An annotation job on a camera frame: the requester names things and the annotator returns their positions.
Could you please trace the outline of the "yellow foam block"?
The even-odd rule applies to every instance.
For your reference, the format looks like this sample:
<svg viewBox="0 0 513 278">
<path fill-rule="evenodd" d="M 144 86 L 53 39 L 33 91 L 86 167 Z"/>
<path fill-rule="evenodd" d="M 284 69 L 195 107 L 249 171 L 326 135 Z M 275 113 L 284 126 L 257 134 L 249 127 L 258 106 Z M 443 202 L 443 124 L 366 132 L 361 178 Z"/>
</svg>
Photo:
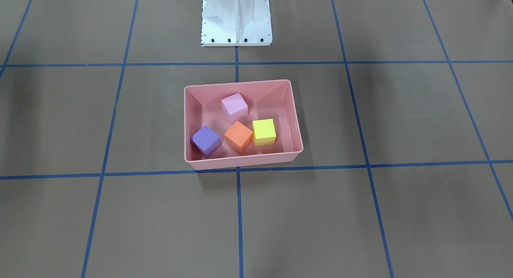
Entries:
<svg viewBox="0 0 513 278">
<path fill-rule="evenodd" d="M 277 139 L 274 119 L 253 120 L 253 140 L 255 146 L 273 145 Z"/>
</svg>

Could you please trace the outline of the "purple foam block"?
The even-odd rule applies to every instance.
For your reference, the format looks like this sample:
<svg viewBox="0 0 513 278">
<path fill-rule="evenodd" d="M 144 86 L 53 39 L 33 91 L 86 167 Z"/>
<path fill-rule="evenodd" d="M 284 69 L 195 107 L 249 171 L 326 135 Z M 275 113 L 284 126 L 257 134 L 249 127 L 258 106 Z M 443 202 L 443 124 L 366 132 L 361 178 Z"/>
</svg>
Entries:
<svg viewBox="0 0 513 278">
<path fill-rule="evenodd" d="M 190 141 L 207 158 L 212 156 L 222 145 L 220 136 L 209 126 L 202 126 L 192 135 Z"/>
</svg>

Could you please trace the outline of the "orange foam block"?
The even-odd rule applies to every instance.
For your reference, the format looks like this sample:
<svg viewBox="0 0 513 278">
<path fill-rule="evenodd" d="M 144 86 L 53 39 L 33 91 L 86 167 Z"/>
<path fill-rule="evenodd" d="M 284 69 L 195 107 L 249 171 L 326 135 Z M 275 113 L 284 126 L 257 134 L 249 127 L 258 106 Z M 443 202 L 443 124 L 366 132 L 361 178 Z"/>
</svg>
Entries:
<svg viewBox="0 0 513 278">
<path fill-rule="evenodd" d="M 225 132 L 224 138 L 229 146 L 242 154 L 253 140 L 253 130 L 236 121 Z"/>
</svg>

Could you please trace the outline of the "pink foam block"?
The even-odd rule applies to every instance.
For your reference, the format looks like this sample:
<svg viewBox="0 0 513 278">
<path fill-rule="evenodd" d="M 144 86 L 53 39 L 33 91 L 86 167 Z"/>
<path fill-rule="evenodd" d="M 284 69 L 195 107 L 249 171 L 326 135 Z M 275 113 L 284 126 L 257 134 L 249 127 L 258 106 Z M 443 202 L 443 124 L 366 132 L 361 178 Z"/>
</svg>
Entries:
<svg viewBox="0 0 513 278">
<path fill-rule="evenodd" d="M 240 93 L 230 95 L 222 99 L 220 102 L 223 113 L 230 124 L 248 116 L 248 104 Z"/>
</svg>

